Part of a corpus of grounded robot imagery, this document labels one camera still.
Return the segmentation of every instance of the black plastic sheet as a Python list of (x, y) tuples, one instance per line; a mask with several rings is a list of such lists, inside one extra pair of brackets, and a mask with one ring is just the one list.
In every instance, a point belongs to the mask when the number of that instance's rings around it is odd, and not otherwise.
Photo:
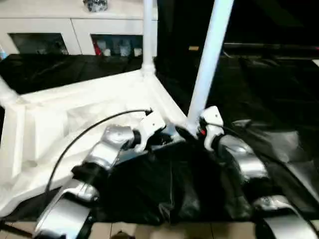
[[(187, 113), (198, 61), (185, 61), (189, 67), (183, 71), (166, 63), (158, 61), (158, 77)], [(0, 74), (23, 94), (140, 66), (140, 59), (11, 55), (0, 63)], [(221, 58), (207, 103), (218, 106), (225, 125), (256, 150), (288, 198), (311, 219), (319, 218), (318, 76), (311, 61)], [(109, 197), (96, 209), (98, 220), (152, 225), (250, 220), (251, 209), (216, 159), (183, 142), (119, 165), (106, 185)], [(35, 220), (41, 200), (23, 202), (7, 219)]]

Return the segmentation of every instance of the white pvc pipe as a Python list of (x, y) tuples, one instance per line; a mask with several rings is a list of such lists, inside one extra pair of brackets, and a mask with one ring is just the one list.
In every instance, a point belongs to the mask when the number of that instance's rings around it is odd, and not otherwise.
[(6, 108), (8, 105), (17, 102), (19, 98), (20, 96), (0, 76), (0, 105)]
[(197, 124), (205, 109), (234, 0), (215, 0), (191, 99), (188, 122)]
[(144, 0), (142, 70), (145, 74), (155, 72), (155, 67), (152, 58), (152, 17), (153, 0)]

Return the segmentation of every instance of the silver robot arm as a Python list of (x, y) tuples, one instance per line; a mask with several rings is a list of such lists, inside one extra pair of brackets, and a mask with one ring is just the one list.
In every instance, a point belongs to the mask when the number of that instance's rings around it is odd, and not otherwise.
[(38, 219), (33, 238), (86, 239), (94, 219), (91, 209), (100, 198), (110, 170), (122, 150), (145, 149), (147, 140), (165, 122), (158, 113), (145, 117), (135, 129), (129, 126), (108, 126), (101, 140), (94, 145), (82, 165), (72, 169), (73, 177), (53, 198)]
[(206, 135), (204, 146), (215, 151), (220, 159), (232, 165), (248, 203), (254, 209), (255, 233), (258, 239), (318, 239), (312, 224), (285, 197), (281, 188), (270, 177), (265, 164), (253, 149), (238, 137), (224, 134), (218, 126), (217, 108), (202, 114), (200, 131)]

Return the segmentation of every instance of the white pole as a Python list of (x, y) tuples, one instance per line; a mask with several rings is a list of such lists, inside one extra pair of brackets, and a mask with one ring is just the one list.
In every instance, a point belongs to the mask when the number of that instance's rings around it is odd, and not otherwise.
[(144, 21), (143, 21), (143, 64), (144, 74), (155, 72), (155, 66), (152, 58), (152, 17), (153, 0), (144, 0)]
[(196, 125), (205, 109), (233, 3), (234, 0), (215, 0), (188, 111), (189, 124)]

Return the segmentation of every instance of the tiled floor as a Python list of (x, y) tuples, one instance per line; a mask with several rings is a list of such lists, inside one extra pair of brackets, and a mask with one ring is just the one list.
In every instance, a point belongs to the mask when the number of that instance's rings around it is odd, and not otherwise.
[[(32, 232), (35, 223), (19, 222), (15, 227)], [(314, 221), (319, 229), (319, 221)], [(110, 239), (119, 231), (126, 232), (136, 239), (254, 239), (252, 223), (187, 223), (175, 226), (152, 227), (126, 223), (96, 223), (90, 239)], [(0, 232), (0, 239), (25, 239), (6, 232)]]

